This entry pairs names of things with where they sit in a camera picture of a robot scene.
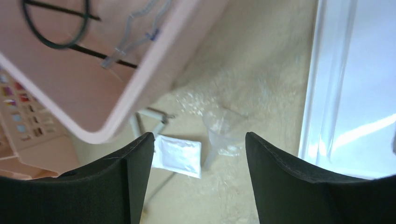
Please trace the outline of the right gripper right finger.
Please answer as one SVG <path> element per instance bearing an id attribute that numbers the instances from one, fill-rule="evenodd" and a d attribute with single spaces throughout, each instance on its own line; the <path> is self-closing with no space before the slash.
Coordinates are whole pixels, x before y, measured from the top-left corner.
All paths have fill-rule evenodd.
<path id="1" fill-rule="evenodd" d="M 259 135 L 245 136 L 261 224 L 393 224 L 396 178 L 338 174 L 291 155 Z"/>

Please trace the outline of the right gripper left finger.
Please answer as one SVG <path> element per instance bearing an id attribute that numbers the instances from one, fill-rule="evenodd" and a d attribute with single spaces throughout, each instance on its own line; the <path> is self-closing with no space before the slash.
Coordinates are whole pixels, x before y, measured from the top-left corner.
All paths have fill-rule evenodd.
<path id="1" fill-rule="evenodd" d="M 3 224 L 138 224 L 154 155 L 154 135 L 59 177 L 0 179 Z"/>

